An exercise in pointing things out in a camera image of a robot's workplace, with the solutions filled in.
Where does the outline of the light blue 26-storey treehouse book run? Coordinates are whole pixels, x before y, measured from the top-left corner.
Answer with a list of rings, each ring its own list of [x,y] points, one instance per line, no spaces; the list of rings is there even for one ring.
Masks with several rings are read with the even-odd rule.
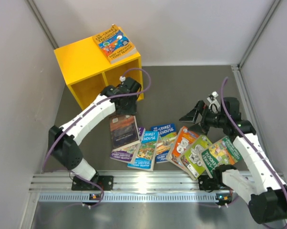
[[[145,131],[135,161],[132,164],[127,164],[128,168],[153,171],[158,136],[157,131]]]

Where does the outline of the aluminium right side rail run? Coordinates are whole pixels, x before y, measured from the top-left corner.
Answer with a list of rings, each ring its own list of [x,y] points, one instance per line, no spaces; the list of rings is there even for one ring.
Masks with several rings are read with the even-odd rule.
[[[250,96],[250,91],[247,87],[244,76],[241,72],[241,69],[239,68],[237,64],[232,64],[231,69],[236,80],[236,84],[239,90],[239,94],[242,100],[242,104],[245,110],[246,117],[256,129],[261,147],[263,150],[265,150],[266,149],[265,142],[263,140],[263,135],[261,134],[261,131],[260,131],[260,126],[259,126],[259,122],[256,116],[256,111],[254,109],[253,101]]]

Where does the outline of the purple 52-storey treehouse book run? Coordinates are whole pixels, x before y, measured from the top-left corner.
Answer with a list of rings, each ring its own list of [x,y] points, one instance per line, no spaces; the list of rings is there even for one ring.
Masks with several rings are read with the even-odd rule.
[[[139,147],[141,145],[142,137],[145,133],[144,127],[138,127],[137,129],[139,132],[140,142],[138,144],[126,147],[126,148],[121,149],[121,150],[113,150],[112,149],[112,151],[110,153],[111,159],[118,160],[118,161],[125,162],[125,163],[131,163],[131,164],[134,162],[134,160],[135,160],[134,155],[138,152]]]

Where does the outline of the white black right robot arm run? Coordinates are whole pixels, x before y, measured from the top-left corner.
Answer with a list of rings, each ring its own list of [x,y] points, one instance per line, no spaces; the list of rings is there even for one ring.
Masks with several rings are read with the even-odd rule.
[[[235,191],[256,223],[287,220],[287,184],[269,162],[251,122],[242,119],[239,100],[224,97],[219,103],[210,96],[208,101],[198,101],[179,119],[201,136],[211,127],[223,130],[224,138],[198,153],[208,176],[218,189]]]

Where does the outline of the aluminium mounting rail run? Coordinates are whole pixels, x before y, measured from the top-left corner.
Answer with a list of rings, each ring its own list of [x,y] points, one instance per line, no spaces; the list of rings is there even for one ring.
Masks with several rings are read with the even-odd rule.
[[[73,190],[73,175],[67,171],[35,174],[29,192],[40,202],[205,202],[226,199],[229,188],[207,192],[201,182],[193,181],[183,171],[101,171],[110,180],[100,190]]]

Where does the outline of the dark brown paperback book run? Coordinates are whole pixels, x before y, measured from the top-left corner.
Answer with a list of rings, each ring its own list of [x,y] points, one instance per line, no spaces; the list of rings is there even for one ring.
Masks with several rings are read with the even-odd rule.
[[[135,116],[112,115],[109,121],[113,150],[121,150],[140,142]]]

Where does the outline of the dark green treehouse book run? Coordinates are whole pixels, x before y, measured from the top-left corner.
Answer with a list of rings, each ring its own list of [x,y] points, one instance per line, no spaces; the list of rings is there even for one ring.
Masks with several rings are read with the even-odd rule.
[[[228,136],[208,146],[199,156],[210,178],[213,178],[213,171],[216,167],[220,165],[234,165],[243,160],[241,153]]]

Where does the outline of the orange cartoon paperback book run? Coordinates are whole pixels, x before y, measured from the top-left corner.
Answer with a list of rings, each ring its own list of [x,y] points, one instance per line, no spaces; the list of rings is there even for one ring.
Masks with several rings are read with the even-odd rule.
[[[175,141],[166,156],[166,160],[173,163],[178,168],[183,169],[184,166],[178,162],[177,159],[198,137],[199,135],[197,133],[189,131],[187,127],[183,126],[179,130]]]

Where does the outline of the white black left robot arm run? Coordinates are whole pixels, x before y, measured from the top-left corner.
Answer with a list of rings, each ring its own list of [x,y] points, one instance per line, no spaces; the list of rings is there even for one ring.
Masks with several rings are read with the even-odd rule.
[[[87,189],[98,186],[98,172],[84,159],[79,145],[104,118],[111,114],[134,115],[141,89],[139,82],[124,77],[118,86],[105,87],[95,100],[68,123],[53,126],[48,135],[48,153],[65,169],[80,177]]]

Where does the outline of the yellow wooden cubby shelf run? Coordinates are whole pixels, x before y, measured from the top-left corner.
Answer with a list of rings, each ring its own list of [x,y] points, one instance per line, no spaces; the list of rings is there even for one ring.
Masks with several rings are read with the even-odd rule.
[[[90,105],[106,86],[117,86],[123,74],[143,83],[138,51],[110,64],[91,36],[57,48],[54,53],[65,83],[81,109]]]

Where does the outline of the lime green cartoon book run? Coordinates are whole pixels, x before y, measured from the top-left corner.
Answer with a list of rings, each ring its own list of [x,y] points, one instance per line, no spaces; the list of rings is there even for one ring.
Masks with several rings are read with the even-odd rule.
[[[178,162],[183,166],[185,171],[193,180],[205,171],[200,154],[206,150],[212,142],[205,135],[200,135],[186,150],[178,157]]]

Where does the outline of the blue 91-storey treehouse book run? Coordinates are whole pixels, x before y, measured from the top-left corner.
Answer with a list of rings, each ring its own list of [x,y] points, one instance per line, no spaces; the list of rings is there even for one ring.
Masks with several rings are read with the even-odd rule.
[[[167,155],[171,149],[172,144],[177,136],[175,124],[156,125],[150,128],[151,131],[158,132],[157,150],[155,162],[167,162]]]

